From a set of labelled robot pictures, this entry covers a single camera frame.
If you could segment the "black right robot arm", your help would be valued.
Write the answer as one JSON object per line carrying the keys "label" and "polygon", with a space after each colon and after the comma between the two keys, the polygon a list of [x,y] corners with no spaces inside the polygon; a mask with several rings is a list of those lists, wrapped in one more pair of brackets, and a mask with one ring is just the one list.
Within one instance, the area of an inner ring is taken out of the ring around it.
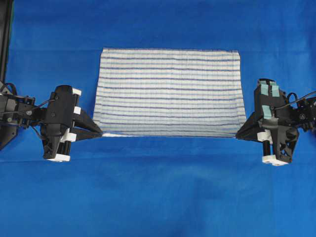
{"label": "black right robot arm", "polygon": [[310,93],[302,98],[280,90],[274,80],[259,79],[254,90],[254,112],[239,129],[236,138],[263,145],[263,163],[281,166],[292,163],[292,156],[304,132],[316,128],[316,98]]}

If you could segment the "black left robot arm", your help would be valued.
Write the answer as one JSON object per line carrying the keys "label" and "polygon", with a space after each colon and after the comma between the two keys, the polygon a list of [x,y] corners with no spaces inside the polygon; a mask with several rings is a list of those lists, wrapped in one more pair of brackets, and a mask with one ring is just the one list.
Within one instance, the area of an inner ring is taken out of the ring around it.
{"label": "black left robot arm", "polygon": [[0,147],[4,148],[19,128],[36,126],[43,145],[43,158],[54,162],[70,161],[71,144],[102,137],[101,128],[78,106],[81,91],[60,85],[50,98],[35,105],[35,98],[17,95],[11,83],[0,85]]}

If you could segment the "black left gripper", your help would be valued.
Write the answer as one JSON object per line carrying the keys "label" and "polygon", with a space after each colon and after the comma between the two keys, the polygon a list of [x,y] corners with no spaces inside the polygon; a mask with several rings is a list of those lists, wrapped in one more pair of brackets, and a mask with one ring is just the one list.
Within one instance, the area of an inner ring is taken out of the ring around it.
{"label": "black left gripper", "polygon": [[[100,127],[86,111],[82,108],[75,108],[80,95],[81,92],[76,92],[69,85],[60,85],[51,93],[50,102],[42,121],[43,158],[45,160],[70,161],[72,142],[103,136]],[[72,128],[73,125],[83,129]]]}

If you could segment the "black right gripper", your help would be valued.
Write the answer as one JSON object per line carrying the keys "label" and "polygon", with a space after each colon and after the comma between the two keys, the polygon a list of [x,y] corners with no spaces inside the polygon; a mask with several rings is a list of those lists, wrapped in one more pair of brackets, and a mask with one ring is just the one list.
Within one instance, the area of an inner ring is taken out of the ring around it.
{"label": "black right gripper", "polygon": [[236,138],[263,143],[263,163],[282,166],[292,163],[299,131],[291,125],[286,93],[275,81],[259,79],[254,92],[255,112],[239,129]]}

